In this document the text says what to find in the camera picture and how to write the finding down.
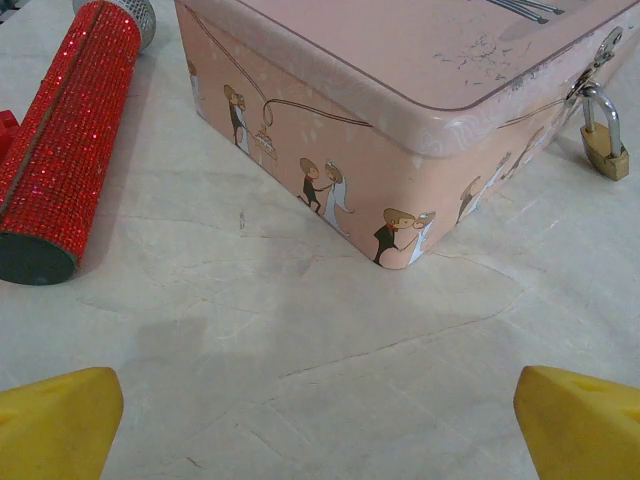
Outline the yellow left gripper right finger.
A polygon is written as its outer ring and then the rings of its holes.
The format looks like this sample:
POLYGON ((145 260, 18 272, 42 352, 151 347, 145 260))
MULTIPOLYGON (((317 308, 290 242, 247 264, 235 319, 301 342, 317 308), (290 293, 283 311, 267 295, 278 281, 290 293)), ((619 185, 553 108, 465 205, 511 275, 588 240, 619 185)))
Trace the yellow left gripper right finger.
POLYGON ((639 390, 526 366, 513 406, 540 479, 637 479, 639 390))

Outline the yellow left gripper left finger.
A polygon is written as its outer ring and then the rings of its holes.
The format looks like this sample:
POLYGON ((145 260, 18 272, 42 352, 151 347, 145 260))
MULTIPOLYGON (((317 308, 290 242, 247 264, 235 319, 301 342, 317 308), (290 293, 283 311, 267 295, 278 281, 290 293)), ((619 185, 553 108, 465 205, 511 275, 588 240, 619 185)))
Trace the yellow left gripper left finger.
POLYGON ((115 371, 93 367, 1 393, 3 479, 98 479, 124 410, 115 371))

